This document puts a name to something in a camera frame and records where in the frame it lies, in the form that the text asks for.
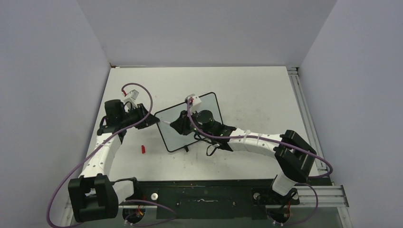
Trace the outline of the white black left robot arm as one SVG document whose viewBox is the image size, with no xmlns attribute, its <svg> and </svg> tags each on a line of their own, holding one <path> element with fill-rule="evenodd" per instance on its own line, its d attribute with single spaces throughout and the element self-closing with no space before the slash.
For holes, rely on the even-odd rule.
<svg viewBox="0 0 403 228">
<path fill-rule="evenodd" d="M 109 173 L 116 152 L 122 145 L 129 126 L 143 129 L 159 122 L 140 103 L 125 110 L 118 99 L 105 102 L 105 116 L 96 132 L 96 153 L 91 156 L 78 178 L 68 183 L 68 192 L 76 222 L 112 219 L 118 213 L 123 200 L 137 204 L 142 197 L 140 189 L 129 186 L 119 196 L 109 180 Z"/>
</svg>

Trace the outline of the black framed small whiteboard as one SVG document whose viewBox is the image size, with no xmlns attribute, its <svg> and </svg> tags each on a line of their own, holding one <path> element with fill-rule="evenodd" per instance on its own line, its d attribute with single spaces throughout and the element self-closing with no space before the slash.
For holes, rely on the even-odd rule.
<svg viewBox="0 0 403 228">
<path fill-rule="evenodd" d="M 214 92 L 209 92 L 199 96 L 202 103 L 197 112 L 192 114 L 192 119 L 195 124 L 204 132 L 208 127 L 214 127 L 222 124 L 222 116 L 219 108 L 217 96 Z M 191 133 L 189 135 L 179 135 L 169 124 L 162 123 L 161 121 L 173 122 L 178 117 L 181 111 L 187 111 L 186 103 L 181 102 L 171 107 L 165 108 L 155 113 L 154 116 L 160 119 L 157 124 L 159 132 L 161 134 L 163 143 L 168 152 L 175 152 L 179 149 L 188 150 L 188 146 L 196 143 L 194 135 L 197 133 Z"/>
</svg>

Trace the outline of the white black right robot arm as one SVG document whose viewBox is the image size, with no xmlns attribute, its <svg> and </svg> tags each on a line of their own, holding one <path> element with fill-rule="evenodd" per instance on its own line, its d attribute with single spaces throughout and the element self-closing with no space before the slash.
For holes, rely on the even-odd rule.
<svg viewBox="0 0 403 228">
<path fill-rule="evenodd" d="M 283 134 L 252 133 L 216 121 L 209 110 L 180 116 L 169 124 L 180 135 L 202 135 L 221 150 L 245 151 L 275 159 L 281 171 L 269 189 L 269 198 L 282 203 L 297 183 L 306 183 L 317 152 L 297 132 L 286 130 Z"/>
</svg>

